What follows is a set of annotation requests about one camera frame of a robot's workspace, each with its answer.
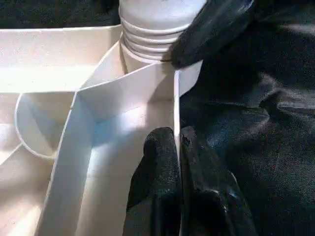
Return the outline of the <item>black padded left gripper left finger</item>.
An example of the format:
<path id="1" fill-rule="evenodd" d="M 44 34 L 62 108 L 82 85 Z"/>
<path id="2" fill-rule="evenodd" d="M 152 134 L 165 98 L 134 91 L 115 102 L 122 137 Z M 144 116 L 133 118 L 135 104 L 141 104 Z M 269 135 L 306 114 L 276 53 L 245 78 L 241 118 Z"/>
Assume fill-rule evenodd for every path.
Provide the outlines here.
<path id="1" fill-rule="evenodd" d="M 124 234 L 177 236 L 181 224 L 181 180 L 173 130 L 152 130 L 130 183 Z"/>

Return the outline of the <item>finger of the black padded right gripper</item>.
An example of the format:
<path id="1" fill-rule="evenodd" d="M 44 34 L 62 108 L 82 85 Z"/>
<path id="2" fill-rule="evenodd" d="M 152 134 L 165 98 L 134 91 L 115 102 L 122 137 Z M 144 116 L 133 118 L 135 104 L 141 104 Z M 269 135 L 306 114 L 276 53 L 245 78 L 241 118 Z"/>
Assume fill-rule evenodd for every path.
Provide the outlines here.
<path id="1" fill-rule="evenodd" d="M 208 0 L 171 47 L 175 67 L 195 64 L 238 37 L 252 22 L 253 0 Z"/>

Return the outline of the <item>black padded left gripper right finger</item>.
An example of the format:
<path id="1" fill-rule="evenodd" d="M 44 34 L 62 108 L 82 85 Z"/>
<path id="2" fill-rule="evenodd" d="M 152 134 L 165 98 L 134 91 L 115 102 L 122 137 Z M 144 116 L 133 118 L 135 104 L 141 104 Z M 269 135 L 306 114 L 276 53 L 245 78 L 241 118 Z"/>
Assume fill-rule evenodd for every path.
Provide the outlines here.
<path id="1" fill-rule="evenodd" d="M 236 178 L 192 126 L 181 130 L 183 235 L 255 236 Z"/>

